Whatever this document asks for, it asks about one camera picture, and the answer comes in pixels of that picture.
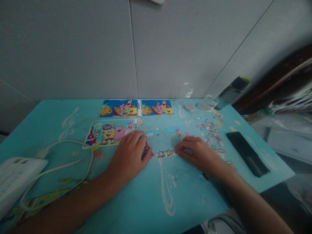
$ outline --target patrick star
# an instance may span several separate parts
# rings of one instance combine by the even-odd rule
[[[120,141],[125,136],[126,130],[127,130],[127,128],[122,129],[121,124],[119,124],[116,128],[116,131],[115,131],[114,140]]]
[[[125,105],[125,104],[122,104],[122,105],[120,106],[120,110],[121,110],[122,112],[126,112],[126,111],[127,111],[127,108],[128,108],[129,106],[131,106],[131,104],[132,104],[132,99],[130,99],[126,105]]]
[[[165,107],[166,107],[167,103],[166,103],[166,100],[163,100],[162,104],[159,105],[159,102],[157,103],[156,107],[158,110],[160,111],[164,111],[165,110]]]

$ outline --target water bottle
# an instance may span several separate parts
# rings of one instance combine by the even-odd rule
[[[251,80],[244,76],[237,77],[228,87],[226,87],[219,95],[219,103],[215,107],[216,110],[221,110],[237,98],[241,92],[249,86]]]

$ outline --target blue table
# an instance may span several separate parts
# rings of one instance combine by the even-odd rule
[[[195,104],[199,99],[187,102]],[[10,157],[34,157],[52,143],[69,139],[84,142],[91,123],[98,120],[103,100],[44,100],[0,145],[0,163]],[[231,107],[215,113],[200,112],[196,121],[183,108],[174,106],[174,115],[142,116],[138,130],[152,131],[178,128],[186,135],[200,136],[214,145],[225,161],[231,161],[238,173],[256,191],[262,192],[294,175],[294,172],[266,144],[266,142]],[[219,140],[207,136],[207,123],[213,123]],[[240,131],[269,168],[270,173],[255,177],[226,137],[226,133]],[[153,142],[158,148],[174,147],[168,135]],[[103,147],[105,157],[94,162],[88,180],[94,179],[108,166],[117,146]],[[45,170],[81,159],[73,166],[43,176],[27,196],[29,206],[42,205],[61,193],[66,193],[85,174],[90,150],[81,145],[61,143],[51,148],[46,157]],[[202,173],[179,156],[151,160],[146,169],[125,186],[111,201],[95,212],[78,233],[181,233],[229,208],[216,183],[207,181]],[[34,215],[18,204],[5,217],[1,232]]]

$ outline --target cartoon character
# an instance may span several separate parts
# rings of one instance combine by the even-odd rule
[[[128,100],[128,103],[125,105],[125,104],[122,104],[120,106],[120,110],[122,112],[126,112],[127,111],[127,108],[131,106],[131,103],[132,103],[132,99]]]
[[[102,125],[103,125],[103,123],[101,123],[101,122],[98,122],[94,125],[94,128],[95,128],[94,135],[95,135],[95,139],[96,139],[96,142],[94,145],[97,144],[98,138],[100,137]]]
[[[139,126],[140,126],[140,125],[143,125],[143,120],[142,120],[141,117],[137,117],[137,118],[136,118],[136,121],[137,121],[137,122],[136,122],[137,125],[139,125]]]
[[[176,133],[178,134],[179,138],[182,138],[182,137],[183,137],[182,132],[180,132],[179,129],[176,129]]]
[[[132,122],[128,122],[127,130],[125,132],[125,136],[134,130],[134,124]]]
[[[111,112],[112,109],[105,106],[104,108],[101,109],[100,115],[109,115],[111,114]]]
[[[136,106],[127,107],[127,114],[128,115],[137,115],[137,107]]]
[[[166,106],[165,107],[165,112],[166,114],[173,114],[173,109],[171,106]]]
[[[115,131],[114,140],[120,141],[125,136],[126,130],[127,130],[127,128],[122,129],[121,124],[119,124],[116,128],[116,131]]]
[[[151,110],[151,108],[144,107],[144,108],[142,109],[142,113],[143,113],[143,115],[149,115],[149,114],[152,113],[152,110]]]
[[[163,100],[161,105],[159,105],[159,102],[158,102],[156,107],[158,108],[158,110],[164,111],[164,109],[166,107],[166,100]]]
[[[111,125],[111,124],[105,124],[103,126],[103,130],[102,130],[102,140],[100,145],[107,145],[108,144],[108,140],[110,140],[111,144],[113,144],[113,139],[115,136],[115,126],[116,125]]]
[[[80,180],[79,179],[71,179],[71,178],[67,178],[67,179],[59,179],[57,180],[57,182],[63,182],[63,184],[61,186],[58,186],[57,189],[54,192],[51,193],[47,193],[44,194],[40,197],[35,197],[35,198],[31,198],[28,201],[25,202],[25,205],[27,207],[30,208],[36,208],[38,206],[47,204],[48,202],[52,201],[53,199],[57,198],[58,196],[60,196],[61,194],[70,194],[72,193],[74,190],[69,191],[70,188],[66,188],[66,189],[62,189],[63,185],[67,185],[70,184],[71,182],[73,183],[78,183]],[[85,179],[77,188],[82,187],[83,185],[87,184],[90,180]],[[46,207],[43,207],[41,209],[38,210],[34,210],[34,211],[26,211],[20,207],[16,207],[13,208],[10,212],[7,213],[7,215],[2,219],[1,223],[5,223],[7,221],[12,220],[15,216],[17,216],[17,219],[15,221],[15,223],[13,224],[12,227],[10,227],[8,229],[8,233],[10,233],[15,227],[25,223],[28,219],[30,219],[31,217],[33,217],[34,215],[36,215],[37,213],[39,213],[41,210],[49,207],[50,205],[47,205]]]
[[[97,142],[96,138],[93,135],[93,129],[94,129],[94,126],[92,126],[90,130],[90,134],[88,135],[87,140],[85,141],[85,143],[90,146]]]

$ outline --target puzzle picture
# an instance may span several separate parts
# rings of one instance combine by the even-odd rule
[[[118,145],[121,139],[137,129],[136,119],[93,121],[85,143],[92,147]]]
[[[142,100],[143,115],[170,115],[173,108],[169,100]]]
[[[99,118],[114,116],[141,116],[140,100],[104,100]]]
[[[151,160],[176,156],[175,146],[183,139],[183,135],[178,127],[148,131],[145,136],[148,139],[144,152],[150,147],[153,148]]]

